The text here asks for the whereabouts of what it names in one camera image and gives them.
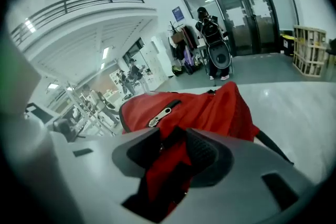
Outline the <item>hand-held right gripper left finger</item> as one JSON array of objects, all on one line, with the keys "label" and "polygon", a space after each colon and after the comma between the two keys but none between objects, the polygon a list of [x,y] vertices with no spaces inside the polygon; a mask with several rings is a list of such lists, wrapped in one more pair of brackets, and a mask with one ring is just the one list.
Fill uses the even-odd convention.
[{"label": "hand-held right gripper left finger", "polygon": [[160,132],[146,128],[119,136],[99,136],[68,143],[50,134],[58,166],[77,210],[79,223],[150,223],[123,207],[137,193],[151,163],[146,154],[160,148]]}]

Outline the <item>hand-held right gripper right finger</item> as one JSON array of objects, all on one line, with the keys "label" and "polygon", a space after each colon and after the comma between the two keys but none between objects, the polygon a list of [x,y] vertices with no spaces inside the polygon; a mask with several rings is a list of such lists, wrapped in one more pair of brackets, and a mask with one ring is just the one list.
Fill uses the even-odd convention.
[{"label": "hand-held right gripper right finger", "polygon": [[186,148],[197,174],[168,223],[288,223],[313,183],[264,146],[189,129]]}]

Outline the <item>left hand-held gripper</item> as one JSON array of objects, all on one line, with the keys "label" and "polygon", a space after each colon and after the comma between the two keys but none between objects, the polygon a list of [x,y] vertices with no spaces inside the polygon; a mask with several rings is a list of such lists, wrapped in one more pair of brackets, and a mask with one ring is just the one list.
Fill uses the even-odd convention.
[{"label": "left hand-held gripper", "polygon": [[71,126],[69,119],[43,105],[28,103],[25,117],[40,120],[49,131],[63,134],[67,142],[74,142],[78,137],[78,132],[74,126]]}]

